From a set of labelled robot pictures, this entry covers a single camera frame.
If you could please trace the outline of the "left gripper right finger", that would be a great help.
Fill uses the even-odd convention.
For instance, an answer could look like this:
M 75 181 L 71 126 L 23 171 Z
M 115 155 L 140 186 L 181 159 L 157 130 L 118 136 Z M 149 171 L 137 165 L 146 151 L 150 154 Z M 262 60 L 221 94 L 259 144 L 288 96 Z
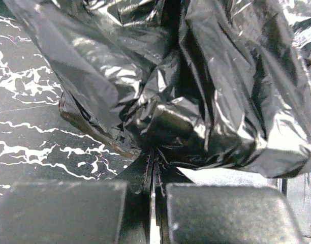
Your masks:
M 154 157 L 161 243 L 304 243 L 294 214 L 268 186 L 198 185 Z

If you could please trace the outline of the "black trash bag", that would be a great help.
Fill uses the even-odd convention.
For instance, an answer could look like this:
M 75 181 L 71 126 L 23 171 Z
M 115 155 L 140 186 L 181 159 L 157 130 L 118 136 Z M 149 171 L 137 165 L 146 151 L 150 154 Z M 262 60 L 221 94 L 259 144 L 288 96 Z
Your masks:
M 311 172 L 311 77 L 279 1 L 5 1 L 61 116 L 132 159 Z

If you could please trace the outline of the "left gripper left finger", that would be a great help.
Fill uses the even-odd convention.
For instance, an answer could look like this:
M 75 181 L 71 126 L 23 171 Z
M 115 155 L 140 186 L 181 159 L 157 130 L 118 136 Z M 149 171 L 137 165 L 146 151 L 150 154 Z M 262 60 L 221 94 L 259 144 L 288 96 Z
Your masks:
M 149 243 L 154 151 L 105 181 L 18 182 L 0 200 L 0 243 Z

